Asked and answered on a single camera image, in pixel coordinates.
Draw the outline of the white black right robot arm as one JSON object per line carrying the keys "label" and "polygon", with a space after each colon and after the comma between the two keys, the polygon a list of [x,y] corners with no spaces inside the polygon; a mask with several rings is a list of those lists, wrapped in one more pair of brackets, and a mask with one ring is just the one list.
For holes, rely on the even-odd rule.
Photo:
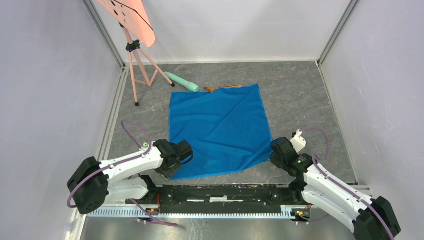
{"label": "white black right robot arm", "polygon": [[269,160],[294,180],[289,184],[289,199],[295,204],[314,205],[345,225],[357,240],[393,240],[401,226],[391,203],[374,198],[341,181],[318,160],[300,153],[306,145],[280,137],[270,143]]}

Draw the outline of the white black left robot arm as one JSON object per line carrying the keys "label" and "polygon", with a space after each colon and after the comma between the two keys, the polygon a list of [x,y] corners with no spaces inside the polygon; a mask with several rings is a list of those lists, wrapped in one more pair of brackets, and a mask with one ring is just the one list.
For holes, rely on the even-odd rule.
{"label": "white black left robot arm", "polygon": [[169,180],[193,157],[194,151],[186,140],[172,143],[160,139],[119,158],[86,158],[67,182],[67,205],[87,215],[103,204],[131,204],[133,200],[154,203],[159,189],[144,172],[153,170]]}

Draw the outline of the blue cloth napkin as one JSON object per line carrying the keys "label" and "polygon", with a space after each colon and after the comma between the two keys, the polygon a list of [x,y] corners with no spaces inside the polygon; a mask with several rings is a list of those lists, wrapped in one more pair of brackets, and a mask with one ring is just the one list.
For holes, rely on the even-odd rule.
{"label": "blue cloth napkin", "polygon": [[187,141],[193,159],[174,180],[234,174],[266,162],[273,140],[260,87],[213,92],[176,91],[170,96],[169,141]]}

